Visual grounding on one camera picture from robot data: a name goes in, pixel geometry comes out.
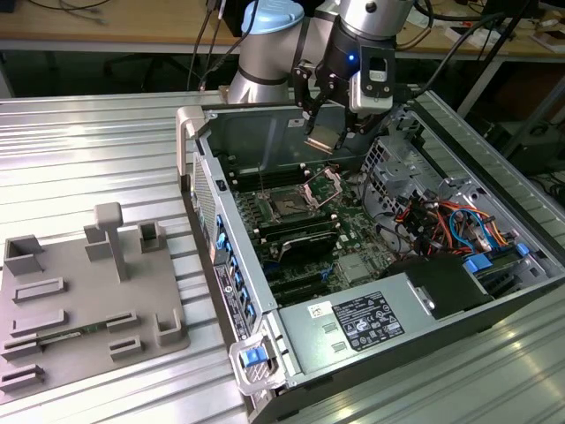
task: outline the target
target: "power supply label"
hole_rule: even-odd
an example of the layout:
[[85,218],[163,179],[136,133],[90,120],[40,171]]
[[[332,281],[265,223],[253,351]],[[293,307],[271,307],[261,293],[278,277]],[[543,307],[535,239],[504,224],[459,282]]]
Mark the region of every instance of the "power supply label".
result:
[[333,309],[351,349],[357,352],[404,334],[380,291],[334,305]]

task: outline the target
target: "motherboard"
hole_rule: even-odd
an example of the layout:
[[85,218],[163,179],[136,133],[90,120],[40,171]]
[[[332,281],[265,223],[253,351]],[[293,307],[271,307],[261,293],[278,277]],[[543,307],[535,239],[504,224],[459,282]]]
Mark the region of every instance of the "motherboard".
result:
[[377,279],[397,253],[375,230],[338,166],[237,176],[231,189],[281,306]]

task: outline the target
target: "green circuit board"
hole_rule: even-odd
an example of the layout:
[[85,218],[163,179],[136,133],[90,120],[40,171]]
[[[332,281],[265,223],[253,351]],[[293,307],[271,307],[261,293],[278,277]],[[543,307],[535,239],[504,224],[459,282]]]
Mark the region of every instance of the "green circuit board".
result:
[[[320,176],[308,184],[311,196],[319,204],[336,193],[335,181],[326,178],[323,167],[312,169],[312,174],[321,171]],[[323,294],[340,292],[373,281],[396,259],[382,236],[377,234],[373,219],[360,206],[354,192],[356,187],[341,178],[339,180],[341,192],[319,208],[308,201],[302,184],[247,193],[234,192],[237,207],[265,276],[275,298],[284,299],[284,305],[298,303],[304,297],[292,296],[294,291],[300,292],[300,287],[283,291],[282,294],[278,291],[279,287],[304,281],[306,285],[313,284],[315,291],[320,287],[321,280],[327,289]],[[331,251],[311,261],[279,263],[276,254],[273,254],[274,243],[253,237],[259,227],[266,229],[280,223],[300,223],[317,216],[334,216],[331,231],[337,232],[337,241]]]

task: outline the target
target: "blue cable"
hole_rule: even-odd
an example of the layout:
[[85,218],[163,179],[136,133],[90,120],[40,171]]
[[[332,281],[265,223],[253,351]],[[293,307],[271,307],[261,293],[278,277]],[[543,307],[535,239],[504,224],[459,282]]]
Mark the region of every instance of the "blue cable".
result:
[[456,216],[457,212],[467,212],[470,216],[475,218],[475,220],[478,222],[478,225],[480,225],[480,229],[483,231],[483,234],[485,234],[485,238],[486,238],[486,241],[488,241],[488,244],[491,245],[492,248],[500,247],[498,245],[498,243],[496,242],[496,240],[488,234],[488,231],[486,230],[486,227],[483,224],[482,219],[480,219],[480,216],[478,216],[478,214],[475,211],[465,209],[465,208],[454,210],[453,213],[451,214],[451,216],[449,217],[449,229],[451,230],[451,233],[453,234],[453,237],[456,238],[456,240],[460,241],[461,243],[463,243],[467,247],[470,247],[471,251],[473,253],[476,253],[475,247],[473,246],[473,244],[471,244],[471,242],[465,240],[464,238],[460,238],[459,235],[457,234],[457,231],[455,229],[455,216]]

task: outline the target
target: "screw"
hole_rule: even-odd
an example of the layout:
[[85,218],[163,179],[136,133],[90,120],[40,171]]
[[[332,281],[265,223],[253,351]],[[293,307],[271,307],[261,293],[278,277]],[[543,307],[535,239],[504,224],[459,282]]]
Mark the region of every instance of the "screw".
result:
[[367,2],[365,5],[365,10],[367,13],[373,13],[377,10],[377,4],[375,2]]

